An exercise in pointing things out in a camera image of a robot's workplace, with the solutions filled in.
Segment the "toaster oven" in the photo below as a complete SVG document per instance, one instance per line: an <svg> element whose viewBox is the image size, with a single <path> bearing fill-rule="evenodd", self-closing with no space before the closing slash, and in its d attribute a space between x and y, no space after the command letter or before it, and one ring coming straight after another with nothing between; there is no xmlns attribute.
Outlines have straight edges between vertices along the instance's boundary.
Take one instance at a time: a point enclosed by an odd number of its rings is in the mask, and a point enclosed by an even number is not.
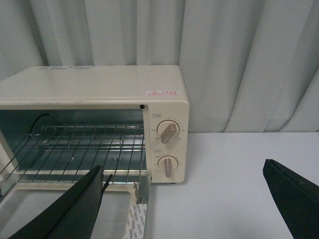
<svg viewBox="0 0 319 239"><path fill-rule="evenodd" d="M142 238L150 183L184 180L188 112L178 66L31 67L1 81L0 239L96 165L113 178L92 238Z"/></svg>

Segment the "black object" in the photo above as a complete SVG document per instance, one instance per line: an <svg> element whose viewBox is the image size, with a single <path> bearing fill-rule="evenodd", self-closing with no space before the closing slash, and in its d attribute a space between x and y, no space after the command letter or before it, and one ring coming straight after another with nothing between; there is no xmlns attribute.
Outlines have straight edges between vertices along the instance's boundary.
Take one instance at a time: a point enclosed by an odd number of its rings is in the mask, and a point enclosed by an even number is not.
<svg viewBox="0 0 319 239"><path fill-rule="evenodd" d="M263 173L294 239L319 239L319 187L272 159Z"/></svg>
<svg viewBox="0 0 319 239"><path fill-rule="evenodd" d="M31 138L31 136L32 136L32 130L33 130L33 127L34 127L35 123L37 123L38 120L41 119L43 116L50 116L50 114L49 114L49 113L41 114L41 115L39 115L39 116L34 120L32 126L31 126L31 128L30 128L30 131L29 131L29 138Z"/></svg>
<svg viewBox="0 0 319 239"><path fill-rule="evenodd" d="M103 168L96 166L10 239L89 239L102 202Z"/></svg>

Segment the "white table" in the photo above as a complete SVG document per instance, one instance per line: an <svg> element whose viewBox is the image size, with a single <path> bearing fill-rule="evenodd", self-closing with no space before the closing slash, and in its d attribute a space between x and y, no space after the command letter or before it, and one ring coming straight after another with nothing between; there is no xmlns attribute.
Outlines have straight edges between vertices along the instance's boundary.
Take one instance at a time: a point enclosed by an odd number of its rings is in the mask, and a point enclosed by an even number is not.
<svg viewBox="0 0 319 239"><path fill-rule="evenodd" d="M148 239L292 239L266 158L319 185L319 133L190 133L185 181L152 184Z"/></svg>

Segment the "oven rack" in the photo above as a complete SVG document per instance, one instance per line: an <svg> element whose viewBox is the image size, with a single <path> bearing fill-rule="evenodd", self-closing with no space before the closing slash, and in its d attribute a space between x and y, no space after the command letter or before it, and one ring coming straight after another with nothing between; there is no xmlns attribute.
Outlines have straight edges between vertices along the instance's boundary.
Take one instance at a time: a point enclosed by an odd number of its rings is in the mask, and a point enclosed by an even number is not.
<svg viewBox="0 0 319 239"><path fill-rule="evenodd" d="M0 181L76 182L96 165L104 181L134 184L147 174L144 129L139 126L43 126L16 144Z"/></svg>

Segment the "control knob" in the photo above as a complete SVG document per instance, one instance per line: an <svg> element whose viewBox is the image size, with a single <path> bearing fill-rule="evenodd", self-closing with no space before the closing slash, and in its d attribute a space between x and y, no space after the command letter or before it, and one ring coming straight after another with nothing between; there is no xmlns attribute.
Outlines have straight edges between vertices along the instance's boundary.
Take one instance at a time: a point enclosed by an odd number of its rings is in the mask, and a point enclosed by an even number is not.
<svg viewBox="0 0 319 239"><path fill-rule="evenodd" d="M172 156L165 156L159 159L158 166L165 171L166 178L170 178L171 173L177 169L178 161Z"/></svg>
<svg viewBox="0 0 319 239"><path fill-rule="evenodd" d="M172 120L166 120L158 125L158 134L161 137L161 142L166 144L171 139L174 139L179 134L178 124Z"/></svg>

